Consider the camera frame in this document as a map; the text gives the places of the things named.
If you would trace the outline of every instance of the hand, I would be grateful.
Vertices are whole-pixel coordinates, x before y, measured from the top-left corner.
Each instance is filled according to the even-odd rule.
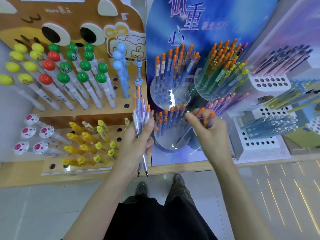
[[[151,118],[143,128],[141,135],[136,138],[134,124],[131,123],[124,133],[121,149],[113,168],[132,174],[133,177],[137,173],[143,154],[149,155],[152,152],[154,140],[150,135],[152,131],[157,130],[159,128],[155,126],[154,118]]]
[[[194,128],[202,150],[213,163],[217,160],[231,160],[226,122],[219,117],[214,117],[214,124],[206,129],[192,113],[185,114],[189,124]]]

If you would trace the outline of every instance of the cartoon eye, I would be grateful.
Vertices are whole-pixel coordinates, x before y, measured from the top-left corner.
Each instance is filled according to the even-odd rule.
[[[54,44],[67,46],[71,42],[68,32],[57,24],[45,23],[41,31],[42,34]]]
[[[80,34],[86,42],[92,45],[102,45],[106,40],[102,29],[91,23],[82,24]]]

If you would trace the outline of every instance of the white wall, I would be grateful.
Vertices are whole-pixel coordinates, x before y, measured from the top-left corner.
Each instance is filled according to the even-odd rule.
[[[0,40],[0,74],[10,75],[6,70],[6,62],[12,61],[9,57],[11,49]],[[36,94],[26,85],[17,84],[33,97]],[[13,161],[12,148],[20,141],[24,118],[32,112],[33,105],[7,86],[0,85],[0,162]]]

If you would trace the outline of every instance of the right hand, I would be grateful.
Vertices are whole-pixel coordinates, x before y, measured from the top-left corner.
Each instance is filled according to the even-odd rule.
[[[232,160],[229,150],[229,140],[226,122],[219,117],[214,117],[214,124],[206,129],[192,113],[186,113],[185,117],[194,128],[202,150],[209,162],[217,160]]]

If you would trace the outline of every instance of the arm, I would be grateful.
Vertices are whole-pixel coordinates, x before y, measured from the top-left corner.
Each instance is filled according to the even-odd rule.
[[[130,180],[136,175],[139,162],[146,150],[152,152],[150,137],[154,119],[150,119],[139,138],[135,138],[133,124],[126,130],[121,150],[112,169],[86,203],[63,240],[102,240]]]
[[[217,174],[234,238],[275,239],[231,159],[226,122],[215,118],[214,125],[206,129],[193,114],[186,113],[186,118]]]

